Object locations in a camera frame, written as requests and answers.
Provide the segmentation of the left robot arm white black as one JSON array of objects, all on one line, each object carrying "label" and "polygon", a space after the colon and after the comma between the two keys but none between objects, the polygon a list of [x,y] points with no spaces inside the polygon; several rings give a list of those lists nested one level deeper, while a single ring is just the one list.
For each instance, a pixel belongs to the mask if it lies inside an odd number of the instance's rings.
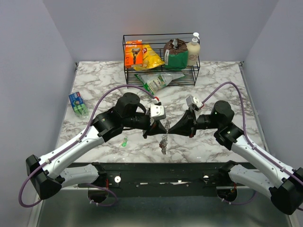
[{"label": "left robot arm white black", "polygon": [[158,99],[153,99],[146,109],[138,95],[125,93],[114,107],[98,114],[72,140],[41,157],[29,156],[26,159],[27,175],[42,200],[49,199],[63,187],[73,184],[91,183],[99,187],[104,183],[106,174],[98,163],[73,168],[70,164],[93,148],[120,135],[124,128],[142,130],[144,138],[165,134],[166,129],[160,122],[165,117],[165,108]]}]

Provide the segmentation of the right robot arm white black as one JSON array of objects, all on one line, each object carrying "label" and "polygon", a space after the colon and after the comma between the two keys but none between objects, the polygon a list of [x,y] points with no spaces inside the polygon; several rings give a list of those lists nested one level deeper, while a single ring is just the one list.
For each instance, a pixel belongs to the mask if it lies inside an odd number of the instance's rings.
[{"label": "right robot arm white black", "polygon": [[245,185],[270,198],[273,205],[286,215],[292,215],[303,203],[303,169],[294,169],[267,153],[245,136],[233,122],[234,111],[226,101],[217,101],[210,114],[196,116],[198,107],[190,104],[183,117],[169,129],[170,134],[194,137],[197,130],[216,129],[216,141],[245,158],[258,172],[230,161],[218,173],[223,185],[231,182]]}]

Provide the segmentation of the green key tag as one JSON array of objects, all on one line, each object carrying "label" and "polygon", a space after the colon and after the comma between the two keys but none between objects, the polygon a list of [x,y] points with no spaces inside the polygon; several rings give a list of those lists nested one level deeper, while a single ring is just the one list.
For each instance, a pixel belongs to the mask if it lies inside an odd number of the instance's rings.
[{"label": "green key tag", "polygon": [[120,147],[125,147],[127,145],[128,142],[128,137],[124,137],[123,141],[119,144]]}]

